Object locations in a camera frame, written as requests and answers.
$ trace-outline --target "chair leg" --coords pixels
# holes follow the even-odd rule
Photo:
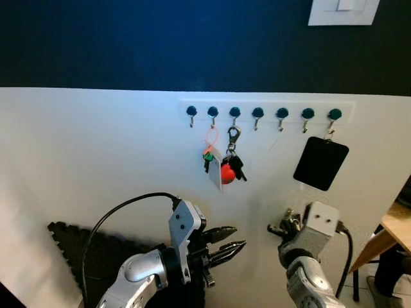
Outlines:
[[[354,302],[360,301],[360,287],[358,285],[358,281],[359,281],[358,270],[356,269],[355,271],[353,271],[353,288],[354,288],[353,300]]]

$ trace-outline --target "black rectangular card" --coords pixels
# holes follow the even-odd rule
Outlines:
[[[327,191],[338,173],[349,148],[331,140],[310,137],[301,155],[294,178]]]

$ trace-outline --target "white tag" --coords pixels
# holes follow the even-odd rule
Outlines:
[[[211,154],[213,155],[213,160],[210,161],[208,167],[208,175],[212,183],[222,192],[223,184],[221,182],[221,161],[222,156],[216,148],[211,149]]]

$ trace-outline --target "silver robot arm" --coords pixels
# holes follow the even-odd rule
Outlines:
[[[287,269],[287,290],[296,307],[345,308],[334,295],[321,265],[320,252],[334,236],[340,213],[321,202],[306,207],[301,217],[288,209],[280,227],[268,226],[268,231],[281,236],[281,265]]]
[[[207,244],[222,241],[237,229],[221,227],[203,232],[206,218],[189,201],[178,200],[173,211],[168,221],[172,246],[128,258],[98,308],[143,308],[157,291],[169,284],[190,283],[192,271],[202,271],[207,286],[212,287],[215,282],[209,269],[231,260],[246,244],[231,242],[209,253]]]

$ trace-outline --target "wall hook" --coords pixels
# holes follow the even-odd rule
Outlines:
[[[232,117],[232,126],[236,126],[236,120],[241,115],[240,108],[232,107],[230,110],[230,116]]]
[[[216,126],[216,116],[218,116],[217,107],[213,106],[208,108],[207,114],[213,120],[213,122],[211,122],[211,128],[214,128]]]
[[[308,128],[307,128],[307,124],[308,121],[311,120],[315,115],[315,112],[312,108],[305,108],[302,112],[301,112],[301,117],[304,119],[304,126],[302,127],[302,132],[306,133]]]
[[[264,110],[260,107],[257,107],[252,111],[252,116],[256,120],[256,122],[254,123],[254,130],[257,130],[258,120],[260,120],[264,116]]]
[[[275,113],[275,115],[278,117],[278,119],[280,120],[280,122],[278,123],[278,130],[280,132],[282,132],[284,130],[283,128],[283,120],[288,117],[288,109],[287,108],[280,108],[279,110],[277,110],[277,112]]]
[[[333,109],[328,113],[328,119],[329,119],[329,126],[327,128],[327,132],[332,135],[335,130],[332,130],[333,124],[336,120],[340,119],[342,117],[342,112],[340,109]]]
[[[194,125],[194,117],[197,114],[197,108],[195,108],[194,106],[189,106],[187,108],[187,114],[190,116],[191,118],[191,122],[190,122],[190,127],[192,128]]]

